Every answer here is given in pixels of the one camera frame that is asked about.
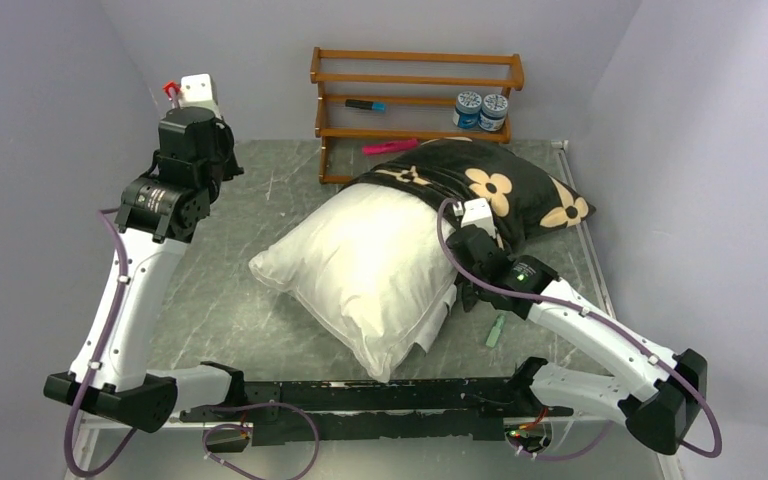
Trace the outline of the black pillowcase with beige flowers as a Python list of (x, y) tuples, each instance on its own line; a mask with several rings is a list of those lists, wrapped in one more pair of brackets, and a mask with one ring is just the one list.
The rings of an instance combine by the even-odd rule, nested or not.
[[(535, 257), (514, 258), (513, 253), (533, 238), (574, 227), (596, 212), (583, 195), (539, 166), (498, 144), (464, 137), (428, 141), (379, 164), (349, 184), (405, 193), (432, 208), (433, 226), (452, 228), (454, 232), (463, 227), (453, 213), (453, 205), (485, 198), (493, 211), (495, 241), (513, 258), (511, 289), (484, 283), (466, 270), (458, 273), (456, 280), (463, 274), (480, 287), (516, 299), (514, 313), (521, 318), (527, 317), (534, 306), (543, 306), (547, 288), (561, 277)], [(448, 247), (437, 252), (451, 253)], [(451, 255), (445, 264), (454, 270), (460, 265)]]

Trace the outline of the white pillow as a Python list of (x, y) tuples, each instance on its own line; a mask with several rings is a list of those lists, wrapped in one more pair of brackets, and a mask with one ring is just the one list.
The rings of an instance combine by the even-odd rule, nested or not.
[(418, 198), (384, 186), (341, 191), (249, 262), (388, 382), (411, 348), (430, 350), (456, 302), (440, 247), (453, 229)]

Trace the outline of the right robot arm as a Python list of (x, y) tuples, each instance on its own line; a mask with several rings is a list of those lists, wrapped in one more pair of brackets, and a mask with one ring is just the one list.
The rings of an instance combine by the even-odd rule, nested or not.
[(708, 364), (701, 354), (677, 354), (635, 333), (552, 267), (509, 254), (476, 226), (438, 241), (475, 298), (554, 332), (607, 371), (596, 375), (530, 357), (508, 381), (516, 411), (570, 408), (624, 426), (660, 454), (680, 448), (707, 458), (721, 454), (722, 431), (706, 398)]

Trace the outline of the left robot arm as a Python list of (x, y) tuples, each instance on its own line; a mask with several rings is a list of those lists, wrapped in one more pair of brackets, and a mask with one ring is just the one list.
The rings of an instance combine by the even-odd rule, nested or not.
[(90, 332), (69, 369), (48, 376), (45, 397), (147, 433), (181, 411), (207, 406), (221, 420), (246, 406), (244, 375), (215, 362), (147, 368), (150, 341), (173, 273), (210, 214), (223, 181), (242, 174), (230, 127), (214, 110), (186, 106), (158, 125), (149, 171), (105, 223), (114, 258)]

